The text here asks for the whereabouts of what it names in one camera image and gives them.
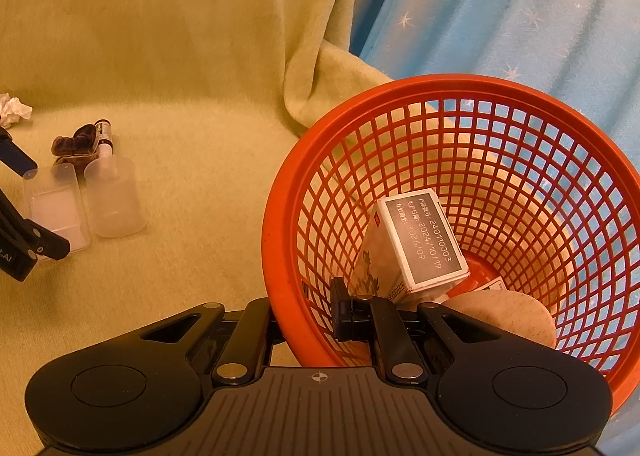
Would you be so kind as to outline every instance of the metal screw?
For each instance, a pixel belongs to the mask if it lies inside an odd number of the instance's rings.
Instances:
[[[222,364],[222,366],[216,370],[216,373],[222,378],[234,380],[235,378],[242,378],[245,376],[247,371],[248,370],[244,365],[230,362],[228,364]]]
[[[418,364],[412,364],[410,362],[402,362],[402,364],[396,364],[393,368],[391,368],[391,372],[398,378],[404,378],[405,380],[418,378],[423,373],[422,368],[418,366]]]

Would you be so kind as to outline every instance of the basket rim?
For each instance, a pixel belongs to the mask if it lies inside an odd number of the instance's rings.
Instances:
[[[469,92],[469,97],[453,97],[455,92]],[[610,175],[623,194],[637,194],[626,198],[632,222],[640,223],[640,175],[620,148],[595,124],[577,110],[541,91],[522,84],[475,74],[420,75],[391,81],[364,91],[341,103],[316,124],[295,144],[278,171],[267,200],[262,223],[262,270],[271,307],[280,329],[296,358],[303,366],[341,366],[344,362],[321,331],[315,327],[297,281],[298,264],[294,255],[298,216],[291,211],[298,208],[318,165],[331,152],[336,137],[345,128],[355,129],[380,108],[411,96],[429,93],[429,100],[469,98],[504,100],[504,104],[544,115],[547,123],[559,129],[571,128],[571,136],[579,143],[590,144],[590,153],[599,152],[598,162]],[[615,412],[640,383],[640,327],[631,335],[625,347],[627,356],[609,375]]]

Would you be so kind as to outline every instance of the green blanket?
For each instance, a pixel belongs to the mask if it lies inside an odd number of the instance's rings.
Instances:
[[[15,142],[107,118],[147,228],[0,276],[0,455],[40,447],[24,387],[48,360],[206,301],[265,294],[260,229],[305,127],[388,78],[347,52],[353,0],[0,0],[0,93],[33,106]],[[21,205],[21,180],[0,187]]]

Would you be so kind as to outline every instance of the brown object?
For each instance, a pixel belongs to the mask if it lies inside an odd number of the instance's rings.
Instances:
[[[98,158],[98,130],[94,124],[85,124],[73,137],[56,137],[51,144],[55,163],[72,163],[82,173],[90,162]]]

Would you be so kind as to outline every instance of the crumpled tissue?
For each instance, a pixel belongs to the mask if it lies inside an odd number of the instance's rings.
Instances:
[[[0,126],[7,129],[17,123],[20,117],[31,118],[33,108],[22,104],[18,97],[9,97],[8,93],[0,93]]]

